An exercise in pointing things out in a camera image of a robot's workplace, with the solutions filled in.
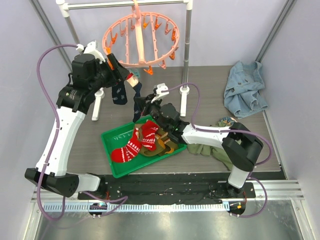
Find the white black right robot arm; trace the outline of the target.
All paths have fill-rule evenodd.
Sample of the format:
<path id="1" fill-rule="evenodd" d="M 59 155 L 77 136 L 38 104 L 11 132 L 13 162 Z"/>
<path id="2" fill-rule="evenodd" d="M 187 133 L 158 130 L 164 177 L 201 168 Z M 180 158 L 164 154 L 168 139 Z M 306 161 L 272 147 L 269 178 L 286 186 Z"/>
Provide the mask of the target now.
<path id="1" fill-rule="evenodd" d="M 180 114 L 171 103 L 161 105 L 162 101 L 155 94 L 135 97 L 134 102 L 141 114 L 151 116 L 176 144 L 199 144 L 223 149 L 232 163 L 226 193 L 233 198 L 243 193 L 244 184 L 264 146 L 243 124 L 236 122 L 230 127 L 192 125 L 180 119 Z"/>

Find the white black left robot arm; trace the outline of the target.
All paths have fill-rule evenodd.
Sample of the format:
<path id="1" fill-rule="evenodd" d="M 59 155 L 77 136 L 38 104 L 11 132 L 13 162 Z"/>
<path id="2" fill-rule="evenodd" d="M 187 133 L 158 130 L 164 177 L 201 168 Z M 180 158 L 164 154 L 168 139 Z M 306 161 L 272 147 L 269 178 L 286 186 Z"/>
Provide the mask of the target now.
<path id="1" fill-rule="evenodd" d="M 104 60 L 92 53 L 79 54 L 71 67 L 69 82 L 59 92 L 53 107 L 56 119 L 48 143 L 36 166 L 27 168 L 24 177 L 37 187 L 66 198 L 89 192 L 100 200 L 107 192 L 104 177 L 93 173 L 68 173 L 69 155 L 77 131 L 96 99 L 96 92 L 125 81 L 130 72 L 112 53 Z"/>

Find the red christmas sock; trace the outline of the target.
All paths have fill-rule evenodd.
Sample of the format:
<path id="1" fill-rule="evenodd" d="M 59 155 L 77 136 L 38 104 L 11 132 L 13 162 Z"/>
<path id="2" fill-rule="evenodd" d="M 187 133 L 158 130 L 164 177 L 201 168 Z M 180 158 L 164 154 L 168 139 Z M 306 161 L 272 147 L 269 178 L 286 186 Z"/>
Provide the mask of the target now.
<path id="1" fill-rule="evenodd" d="M 143 147 L 149 151 L 156 149 L 156 132 L 159 126 L 151 120 L 147 120 L 138 128 L 139 140 Z"/>
<path id="2" fill-rule="evenodd" d="M 139 154 L 141 147 L 142 144 L 139 138 L 139 130 L 138 128 L 135 128 L 132 137 L 127 144 L 112 151 L 111 160 L 115 163 L 130 162 Z"/>

